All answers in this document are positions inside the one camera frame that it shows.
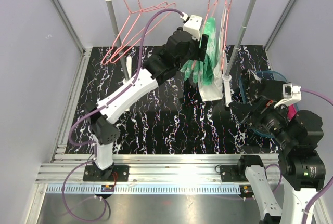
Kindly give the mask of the green tie-dye trousers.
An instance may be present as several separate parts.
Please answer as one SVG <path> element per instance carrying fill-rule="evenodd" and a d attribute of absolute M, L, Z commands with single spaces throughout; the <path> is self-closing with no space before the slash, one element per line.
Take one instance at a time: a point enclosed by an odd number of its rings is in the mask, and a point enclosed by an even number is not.
<path fill-rule="evenodd" d="M 193 83 L 201 82 L 203 85 L 211 85 L 214 77 L 213 69 L 217 64 L 216 19 L 214 17 L 206 21 L 203 33 L 209 37 L 204 61 L 196 61 L 193 67 L 194 61 L 188 60 L 181 68 L 181 72 L 184 73 L 184 80 L 192 77 Z"/>

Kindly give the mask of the pink trousers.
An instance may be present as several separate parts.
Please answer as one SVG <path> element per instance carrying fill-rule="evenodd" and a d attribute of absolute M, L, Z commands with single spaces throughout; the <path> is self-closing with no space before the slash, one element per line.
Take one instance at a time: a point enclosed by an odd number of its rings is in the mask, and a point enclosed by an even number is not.
<path fill-rule="evenodd" d="M 295 115 L 296 113 L 299 111 L 299 107 L 298 105 L 295 103 L 295 104 L 292 104 L 288 107 L 288 119 L 291 120 Z"/>

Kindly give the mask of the black white tie-dye trousers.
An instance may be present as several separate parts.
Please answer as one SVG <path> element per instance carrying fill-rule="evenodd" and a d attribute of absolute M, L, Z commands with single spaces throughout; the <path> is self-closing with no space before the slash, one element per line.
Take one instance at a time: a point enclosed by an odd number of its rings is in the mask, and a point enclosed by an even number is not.
<path fill-rule="evenodd" d="M 237 121 L 265 135 L 275 135 L 288 124 L 290 84 L 285 81 L 259 77 L 247 69 L 240 77 L 244 102 L 235 106 Z"/>

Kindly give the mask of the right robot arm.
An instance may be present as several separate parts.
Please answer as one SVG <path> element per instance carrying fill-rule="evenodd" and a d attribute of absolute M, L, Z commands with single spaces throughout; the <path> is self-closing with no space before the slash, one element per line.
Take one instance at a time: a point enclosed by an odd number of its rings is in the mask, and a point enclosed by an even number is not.
<path fill-rule="evenodd" d="M 320 116 L 301 110 L 288 118 L 289 108 L 283 100 L 264 96 L 250 103 L 231 102 L 229 107 L 239 123 L 267 132 L 277 142 L 282 175 L 295 191 L 323 189 L 326 168 L 316 152 L 324 135 Z"/>

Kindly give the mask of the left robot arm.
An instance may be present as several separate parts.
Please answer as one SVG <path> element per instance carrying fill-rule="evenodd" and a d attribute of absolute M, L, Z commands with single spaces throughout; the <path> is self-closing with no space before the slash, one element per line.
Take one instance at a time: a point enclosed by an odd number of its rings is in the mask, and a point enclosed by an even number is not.
<path fill-rule="evenodd" d="M 115 123 L 142 96 L 174 77 L 189 60 L 204 61 L 209 37 L 195 39 L 183 27 L 168 38 L 167 43 L 153 51 L 137 73 L 109 97 L 86 105 L 87 121 L 95 141 L 94 161 L 85 169 L 84 181 L 116 179 L 113 145 L 120 136 Z"/>

